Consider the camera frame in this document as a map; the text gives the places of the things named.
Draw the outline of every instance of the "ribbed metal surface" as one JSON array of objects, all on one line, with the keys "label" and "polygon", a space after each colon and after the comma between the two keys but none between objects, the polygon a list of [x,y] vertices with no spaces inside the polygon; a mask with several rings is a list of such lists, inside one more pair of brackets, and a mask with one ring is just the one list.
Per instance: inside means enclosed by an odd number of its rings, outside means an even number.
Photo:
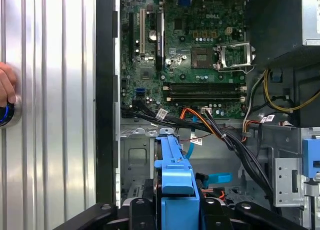
[{"label": "ribbed metal surface", "polygon": [[0,230],[53,229],[95,203],[95,0],[1,0],[22,118],[0,134]]}]

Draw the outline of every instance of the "white label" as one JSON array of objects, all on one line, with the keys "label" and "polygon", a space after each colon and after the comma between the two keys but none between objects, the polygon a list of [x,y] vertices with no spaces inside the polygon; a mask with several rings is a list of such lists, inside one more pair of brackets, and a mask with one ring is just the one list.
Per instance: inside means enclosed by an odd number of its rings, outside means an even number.
[{"label": "white label", "polygon": [[320,0],[316,0],[316,31],[320,34]]},{"label": "white label", "polygon": [[274,119],[275,115],[270,115],[266,118],[265,122],[272,122]]},{"label": "white label", "polygon": [[160,108],[160,110],[158,111],[158,113],[155,117],[156,117],[156,119],[163,121],[167,114],[168,114],[168,111]]},{"label": "white label", "polygon": [[264,123],[266,121],[267,117],[265,116],[264,118],[261,119],[260,123]]},{"label": "white label", "polygon": [[202,138],[197,138],[194,132],[191,132],[190,142],[202,146]]}]

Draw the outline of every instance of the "expansion slot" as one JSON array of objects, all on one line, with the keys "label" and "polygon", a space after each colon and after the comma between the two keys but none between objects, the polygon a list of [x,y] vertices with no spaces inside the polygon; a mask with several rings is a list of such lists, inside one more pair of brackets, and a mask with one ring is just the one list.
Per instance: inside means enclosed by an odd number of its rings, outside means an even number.
[{"label": "expansion slot", "polygon": [[163,12],[156,14],[156,69],[162,71],[164,65],[165,17]]},{"label": "expansion slot", "polygon": [[135,23],[134,23],[134,14],[132,12],[129,13],[129,60],[133,61],[134,59],[134,33],[135,33]]},{"label": "expansion slot", "polygon": [[146,46],[146,10],[140,9],[140,54],[145,54]]}]

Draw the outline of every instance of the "blue plastic bracket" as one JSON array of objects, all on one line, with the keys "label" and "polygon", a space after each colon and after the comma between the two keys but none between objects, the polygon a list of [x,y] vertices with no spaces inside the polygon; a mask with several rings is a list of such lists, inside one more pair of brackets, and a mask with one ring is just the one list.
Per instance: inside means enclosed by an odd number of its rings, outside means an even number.
[{"label": "blue plastic bracket", "polygon": [[161,136],[162,160],[154,166],[162,170],[161,229],[199,228],[200,197],[189,161],[184,158],[176,137]]},{"label": "blue plastic bracket", "polygon": [[320,140],[304,139],[303,148],[303,174],[306,177],[314,178],[320,172]]}]

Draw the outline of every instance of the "finger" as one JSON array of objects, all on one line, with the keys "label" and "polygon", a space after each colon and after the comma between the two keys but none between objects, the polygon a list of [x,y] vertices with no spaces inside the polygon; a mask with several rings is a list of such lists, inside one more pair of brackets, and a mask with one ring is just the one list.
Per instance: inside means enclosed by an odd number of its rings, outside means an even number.
[{"label": "finger", "polygon": [[12,86],[11,82],[9,81],[6,73],[0,70],[0,81],[2,86],[6,92],[7,99],[10,103],[14,104],[16,102],[16,94],[14,87]]},{"label": "finger", "polygon": [[7,106],[7,92],[0,82],[0,107],[6,107]]},{"label": "finger", "polygon": [[13,85],[13,87],[15,87],[17,83],[17,78],[12,68],[3,62],[0,62],[0,69],[2,69],[5,72],[11,84]]}]

